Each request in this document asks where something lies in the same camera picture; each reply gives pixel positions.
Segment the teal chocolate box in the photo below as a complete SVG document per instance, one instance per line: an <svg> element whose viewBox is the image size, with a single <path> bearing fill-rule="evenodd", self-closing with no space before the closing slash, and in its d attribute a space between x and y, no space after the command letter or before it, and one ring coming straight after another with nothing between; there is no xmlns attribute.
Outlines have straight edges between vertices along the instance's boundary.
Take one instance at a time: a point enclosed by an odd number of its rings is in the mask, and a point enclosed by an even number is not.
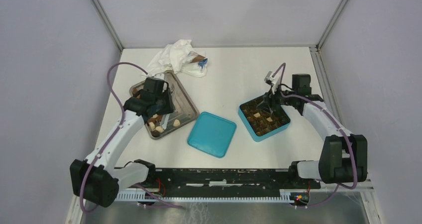
<svg viewBox="0 0 422 224"><path fill-rule="evenodd" d="M238 108L238 115L255 142L261 142L284 131L291 123L285 111L279 116L258 109L257 104L261 101L262 96L259 96L241 104ZM257 112L261 114L259 118L253 116ZM271 117L273 122L268 122L266 120L268 117Z"/></svg>

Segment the stainless steel tray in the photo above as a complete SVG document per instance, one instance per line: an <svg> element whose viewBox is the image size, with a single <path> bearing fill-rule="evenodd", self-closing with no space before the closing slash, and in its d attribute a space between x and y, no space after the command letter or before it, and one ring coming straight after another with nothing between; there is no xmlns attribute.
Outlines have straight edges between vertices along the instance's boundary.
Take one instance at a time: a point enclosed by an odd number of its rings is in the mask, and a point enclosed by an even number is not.
<svg viewBox="0 0 422 224"><path fill-rule="evenodd" d="M172 71L165 72L168 73L169 82L154 78L154 76L148 77L145 81L131 87L132 97L123 105L125 111L135 112L136 115L143 118L146 130L154 140L169 135L195 121L199 116L198 109L177 76ZM152 114L152 107L157 98L167 89L171 91L175 111L170 114L167 128L164 130L160 125L163 115ZM175 119L181 123L178 127L173 127Z"/></svg>

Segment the metal serving tongs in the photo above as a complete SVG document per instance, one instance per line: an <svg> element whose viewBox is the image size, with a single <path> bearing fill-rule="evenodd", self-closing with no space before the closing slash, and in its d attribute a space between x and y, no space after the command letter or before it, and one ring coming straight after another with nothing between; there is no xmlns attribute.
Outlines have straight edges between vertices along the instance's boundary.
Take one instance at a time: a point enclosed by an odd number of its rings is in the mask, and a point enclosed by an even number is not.
<svg viewBox="0 0 422 224"><path fill-rule="evenodd" d="M165 115L163 115L163 117L162 117L162 120L161 120L161 122L160 122L160 125L161 125L161 127L162 127L164 130L167 128L169 118L170 118L170 114L165 114Z"/></svg>

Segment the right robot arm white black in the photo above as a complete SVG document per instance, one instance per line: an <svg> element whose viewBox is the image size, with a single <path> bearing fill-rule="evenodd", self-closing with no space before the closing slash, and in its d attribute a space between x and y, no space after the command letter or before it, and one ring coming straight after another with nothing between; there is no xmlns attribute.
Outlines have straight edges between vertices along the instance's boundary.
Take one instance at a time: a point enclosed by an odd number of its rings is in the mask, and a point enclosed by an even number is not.
<svg viewBox="0 0 422 224"><path fill-rule="evenodd" d="M274 72L266 75L264 81L270 90L258 107L270 114L281 114L283 106L294 107L323 139L319 160L298 161L296 170L287 175L289 185L300 188L308 179L314 179L355 189L367 178L367 139L341 125L323 98L312 93L309 74L294 74L290 90L282 90L281 79Z"/></svg>

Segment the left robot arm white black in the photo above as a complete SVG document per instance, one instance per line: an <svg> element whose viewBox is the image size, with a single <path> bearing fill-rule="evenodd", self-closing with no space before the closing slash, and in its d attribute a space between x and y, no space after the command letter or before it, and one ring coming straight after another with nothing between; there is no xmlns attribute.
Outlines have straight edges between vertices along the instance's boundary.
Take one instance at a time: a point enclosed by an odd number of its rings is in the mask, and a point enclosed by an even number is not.
<svg viewBox="0 0 422 224"><path fill-rule="evenodd" d="M117 169L116 163L129 142L155 114L174 112L169 83L148 77L141 90L118 104L122 115L113 130L84 160L76 159L70 165L72 188L80 198L80 205L89 201L109 207L119 192L136 184L150 188L156 183L156 174L150 171L152 164L137 161Z"/></svg>

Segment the white crumpled cloth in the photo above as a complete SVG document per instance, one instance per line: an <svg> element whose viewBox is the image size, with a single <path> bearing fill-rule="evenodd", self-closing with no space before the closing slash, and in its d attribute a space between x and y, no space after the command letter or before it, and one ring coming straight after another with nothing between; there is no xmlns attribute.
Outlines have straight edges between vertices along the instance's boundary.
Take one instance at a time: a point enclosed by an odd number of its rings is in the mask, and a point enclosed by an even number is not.
<svg viewBox="0 0 422 224"><path fill-rule="evenodd" d="M197 63L189 63L187 56L191 51L195 51L206 57L204 50L193 48L191 40L180 39L161 49L153 57L145 70L149 76L154 76L165 71L172 71L175 74L184 73L193 77L202 78L207 74L207 64L204 68L201 68Z"/></svg>

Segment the brown blue wrapper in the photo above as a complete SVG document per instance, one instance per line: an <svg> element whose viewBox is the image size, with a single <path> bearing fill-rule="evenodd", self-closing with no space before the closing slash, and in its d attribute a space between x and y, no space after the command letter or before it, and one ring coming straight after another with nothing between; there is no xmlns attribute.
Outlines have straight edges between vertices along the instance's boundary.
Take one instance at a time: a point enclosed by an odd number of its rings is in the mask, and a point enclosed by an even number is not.
<svg viewBox="0 0 422 224"><path fill-rule="evenodd" d="M197 65L201 68L204 68L205 65L208 63L208 58L195 51L191 51L187 56L189 63L197 63Z"/></svg>

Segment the teal box lid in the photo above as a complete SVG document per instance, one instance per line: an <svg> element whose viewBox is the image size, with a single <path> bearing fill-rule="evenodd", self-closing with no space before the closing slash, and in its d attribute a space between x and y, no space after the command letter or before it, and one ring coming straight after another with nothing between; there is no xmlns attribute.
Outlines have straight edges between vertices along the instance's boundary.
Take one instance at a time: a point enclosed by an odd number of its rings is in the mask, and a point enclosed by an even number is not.
<svg viewBox="0 0 422 224"><path fill-rule="evenodd" d="M187 139L187 144L216 158L223 158L230 146L237 125L209 112L202 112Z"/></svg>

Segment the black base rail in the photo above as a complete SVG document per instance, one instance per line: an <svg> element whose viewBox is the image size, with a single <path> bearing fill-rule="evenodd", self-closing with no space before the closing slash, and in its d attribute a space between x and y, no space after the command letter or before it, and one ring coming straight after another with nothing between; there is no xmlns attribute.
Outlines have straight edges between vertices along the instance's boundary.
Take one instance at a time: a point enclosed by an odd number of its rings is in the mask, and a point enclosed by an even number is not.
<svg viewBox="0 0 422 224"><path fill-rule="evenodd" d="M281 190L320 189L320 183L300 178L295 169L156 168L141 186L158 189L165 198L278 197Z"/></svg>

